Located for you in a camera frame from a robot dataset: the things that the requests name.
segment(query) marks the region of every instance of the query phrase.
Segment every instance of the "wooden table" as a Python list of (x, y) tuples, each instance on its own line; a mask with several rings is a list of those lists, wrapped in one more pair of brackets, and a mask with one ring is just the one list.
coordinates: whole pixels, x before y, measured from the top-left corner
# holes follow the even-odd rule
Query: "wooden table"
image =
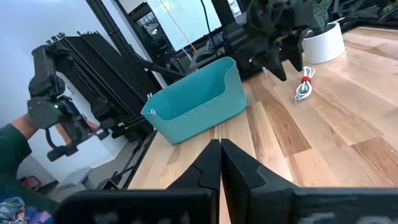
[[(343, 36), (342, 56), (312, 65), (309, 99), (293, 100), (302, 72), (290, 62), (286, 82), (252, 77), (239, 115), (181, 144), (157, 134), (129, 189), (166, 188), (214, 138), (229, 138), (299, 186), (397, 187), (398, 30), (358, 27)], [(228, 223), (224, 193), (220, 200), (220, 223)]]

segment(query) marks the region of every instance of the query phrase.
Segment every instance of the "teal plastic bin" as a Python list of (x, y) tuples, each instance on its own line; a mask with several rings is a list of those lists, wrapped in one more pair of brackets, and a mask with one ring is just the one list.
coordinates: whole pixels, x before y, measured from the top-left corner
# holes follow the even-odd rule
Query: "teal plastic bin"
[(141, 114), (176, 144), (239, 114), (246, 104), (236, 62), (224, 57), (157, 92)]

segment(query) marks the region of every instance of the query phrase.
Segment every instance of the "floor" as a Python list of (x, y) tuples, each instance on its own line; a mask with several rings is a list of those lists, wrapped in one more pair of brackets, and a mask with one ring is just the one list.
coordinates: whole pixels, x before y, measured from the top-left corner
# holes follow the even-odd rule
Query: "floor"
[[(311, 65), (309, 99), (294, 100), (302, 72), (290, 62), (286, 82), (252, 77), (237, 116), (181, 144), (158, 133), (129, 188), (166, 188), (213, 138), (229, 138), (299, 186), (398, 187), (398, 30), (359, 27), (343, 37), (342, 56)], [(228, 223), (220, 200), (220, 223)]]
[[(136, 148), (138, 145), (138, 142), (128, 142), (119, 152), (119, 154), (116, 156), (116, 158), (112, 161), (109, 161), (105, 164), (102, 164), (96, 168), (94, 168), (91, 171), (91, 174), (89, 175), (90, 180), (92, 183), (97, 186), (100, 182), (102, 182), (105, 179), (108, 179), (112, 176), (114, 171), (121, 172), (124, 168), (125, 165), (127, 164), (128, 160), (131, 158), (131, 154), (133, 150)], [(132, 158), (131, 162), (129, 163), (128, 167), (133, 166), (139, 157), (139, 155), (142, 153), (141, 148), (137, 153), (134, 155)], [(121, 188), (123, 184), (125, 183), (127, 177), (129, 175), (129, 172), (123, 175), (122, 180), (120, 181), (118, 187)], [(46, 189), (44, 189), (43, 194), (51, 198), (52, 200), (55, 200), (57, 202), (61, 202), (63, 199), (68, 197), (69, 195), (79, 192), (81, 190), (85, 190), (83, 185), (79, 185), (76, 187), (72, 187), (69, 189), (65, 190), (59, 190), (57, 189), (57, 184), (50, 184)]]

